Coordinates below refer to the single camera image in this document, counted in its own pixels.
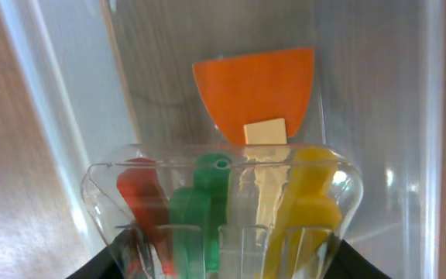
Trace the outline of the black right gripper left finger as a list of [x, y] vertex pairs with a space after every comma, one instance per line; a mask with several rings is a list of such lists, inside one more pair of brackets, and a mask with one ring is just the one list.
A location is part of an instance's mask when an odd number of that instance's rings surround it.
[[112, 243], [67, 279], [123, 279], [135, 274], [137, 264], [132, 249], [135, 236], [133, 229], [123, 230]]

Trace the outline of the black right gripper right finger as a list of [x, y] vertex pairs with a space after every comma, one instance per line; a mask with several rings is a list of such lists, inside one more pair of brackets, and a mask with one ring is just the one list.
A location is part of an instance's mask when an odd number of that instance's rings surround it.
[[390, 277], [342, 240], [324, 279], [390, 279]]

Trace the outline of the clear case of screwdrivers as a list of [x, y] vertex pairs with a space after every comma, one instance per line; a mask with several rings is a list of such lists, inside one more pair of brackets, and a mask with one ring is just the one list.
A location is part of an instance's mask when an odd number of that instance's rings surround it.
[[323, 278], [363, 196], [322, 145], [130, 145], [81, 197], [121, 278]]

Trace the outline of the orange scraper with wooden handle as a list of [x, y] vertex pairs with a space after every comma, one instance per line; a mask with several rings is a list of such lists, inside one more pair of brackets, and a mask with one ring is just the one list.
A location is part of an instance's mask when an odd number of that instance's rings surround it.
[[246, 144], [245, 128], [280, 120], [286, 140], [297, 135], [314, 83], [314, 49], [295, 48], [204, 60], [194, 80], [210, 117], [232, 144]]

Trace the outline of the clear plastic container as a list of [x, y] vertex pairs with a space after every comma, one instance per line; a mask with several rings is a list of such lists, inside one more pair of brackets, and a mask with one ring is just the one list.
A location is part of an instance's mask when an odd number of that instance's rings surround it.
[[295, 141], [362, 172], [347, 241], [393, 278], [439, 273], [442, 1], [0, 1], [5, 27], [89, 255], [86, 168], [129, 144], [223, 143], [197, 60], [315, 49]]

